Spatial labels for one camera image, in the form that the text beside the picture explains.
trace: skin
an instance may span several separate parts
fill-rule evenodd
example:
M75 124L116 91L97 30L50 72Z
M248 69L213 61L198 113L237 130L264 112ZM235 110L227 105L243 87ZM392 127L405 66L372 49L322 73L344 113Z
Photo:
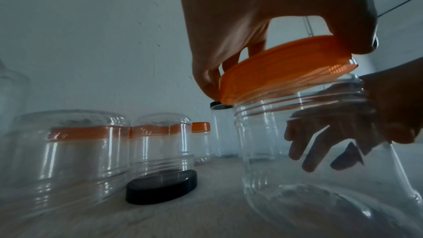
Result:
M321 16L331 33L353 54L367 54L378 46L377 12L373 0L181 1L193 56L193 76L201 90L214 100L219 100L219 66L226 71L237 64L244 48L248 48L250 56L263 51L269 23L275 17ZM354 128L351 122L329 117L310 127L310 120L315 119L307 114L310 111L306 111L291 120L286 130L286 140L292 141L290 157L300 159L312 135L327 126L305 158L305 171L314 171L329 149L347 138L355 139L357 146L349 144L345 153L337 158L338 162L332 163L334 169L341 170L362 161L358 151L366 155L383 140L413 142L423 121L421 70L423 60L417 59L361 77L364 89L380 113L384 137L372 134L374 131L366 118L353 120L358 128Z

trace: black cap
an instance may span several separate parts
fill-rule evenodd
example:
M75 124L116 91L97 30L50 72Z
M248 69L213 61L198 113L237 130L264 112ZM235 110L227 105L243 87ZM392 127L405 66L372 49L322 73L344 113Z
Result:
M125 200L134 205L152 205L186 195L197 187L194 170L139 177L126 185Z
M213 101L212 103L210 103L211 110L225 110L231 109L232 107L232 105L222 104L220 101Z

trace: gray surface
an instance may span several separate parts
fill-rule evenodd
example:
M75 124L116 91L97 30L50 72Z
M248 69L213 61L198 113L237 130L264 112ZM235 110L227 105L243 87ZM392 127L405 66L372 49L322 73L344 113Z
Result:
M410 182L423 192L422 145L396 147ZM10 225L18 231L0 237L286 237L245 201L240 159L215 158L196 170L198 187L179 199L136 206L126 203L122 192L84 212L44 214L33 222Z

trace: wall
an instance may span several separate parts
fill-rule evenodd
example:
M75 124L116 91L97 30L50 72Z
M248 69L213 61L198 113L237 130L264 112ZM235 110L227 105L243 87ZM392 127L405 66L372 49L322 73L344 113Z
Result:
M29 112L98 109L134 118L170 111L210 120L211 100L191 75L180 0L0 3L0 58L32 79ZM322 19L311 19L316 34L328 33ZM302 18L278 18L267 46L306 36ZM357 60L357 74L373 72L367 57Z
M423 0L412 0L379 18L379 48L370 55L376 70L423 56Z

